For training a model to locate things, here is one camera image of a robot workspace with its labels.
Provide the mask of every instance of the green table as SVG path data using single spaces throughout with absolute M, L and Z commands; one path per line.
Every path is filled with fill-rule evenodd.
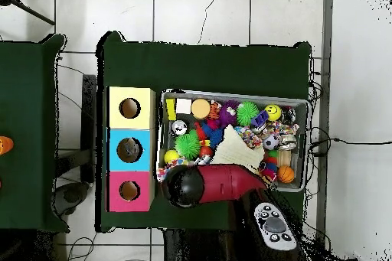
M 108 86 L 149 87 L 157 93 L 168 88 L 255 96 L 308 99 L 311 47 L 251 45 L 249 47 L 188 46 L 165 43 L 125 42 L 118 32 L 108 32 L 97 47 L 99 57 L 97 105 L 105 106 Z M 232 228 L 231 202 L 179 209 L 167 202 L 157 189 L 149 212 L 105 211 L 106 119 L 103 108 L 97 123 L 96 229 L 108 227 L 167 227 L 189 229 Z M 302 217 L 303 193 L 284 195 Z
M 51 210 L 55 171 L 55 59 L 64 36 L 41 43 L 0 42 L 0 228 L 66 231 Z

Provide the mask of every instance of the smiley face ball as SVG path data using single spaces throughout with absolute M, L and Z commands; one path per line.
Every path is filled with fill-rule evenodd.
M 282 115 L 282 110 L 277 105 L 268 105 L 264 110 L 267 111 L 269 116 L 268 120 L 270 120 L 271 122 L 278 120 Z

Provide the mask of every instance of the purple ball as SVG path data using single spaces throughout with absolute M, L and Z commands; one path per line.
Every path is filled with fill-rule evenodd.
M 219 112 L 220 127 L 226 128 L 227 125 L 231 124 L 235 126 L 237 124 L 237 107 L 240 105 L 235 100 L 229 100 L 223 104 Z

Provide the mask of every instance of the game controller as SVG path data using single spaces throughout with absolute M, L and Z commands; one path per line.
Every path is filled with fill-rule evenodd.
M 264 242 L 269 248 L 279 251 L 290 251 L 296 248 L 296 238 L 277 207 L 270 203 L 261 203 L 256 207 L 254 217 Z

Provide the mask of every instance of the colorful ball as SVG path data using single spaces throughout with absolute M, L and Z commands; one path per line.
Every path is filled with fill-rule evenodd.
M 180 155 L 178 155 L 177 151 L 175 151 L 175 150 L 168 150 L 165 153 L 164 160 L 165 160 L 165 163 L 167 164 L 167 163 L 169 163 L 169 162 L 171 162 L 171 161 L 173 161 L 173 160 L 175 160 L 176 158 L 179 158 L 179 157 L 180 157 Z
M 258 114 L 257 105 L 250 101 L 244 101 L 237 107 L 237 120 L 241 126 L 250 126 L 250 121 Z
M 200 142 L 196 131 L 192 129 L 188 134 L 177 136 L 175 150 L 188 160 L 197 157 L 200 151 Z
M 173 131 L 173 134 L 175 135 L 184 135 L 187 130 L 187 124 L 183 120 L 176 120 L 173 122 L 171 125 L 171 130 Z
M 278 170 L 278 179 L 284 184 L 289 184 L 294 180 L 294 170 L 287 165 L 284 165 Z
M 271 134 L 263 140 L 263 147 L 267 150 L 273 150 L 279 145 L 278 137 L 275 134 Z
M 268 112 L 268 120 L 271 122 L 278 120 L 282 115 L 282 110 L 278 105 L 268 105 L 264 110 Z

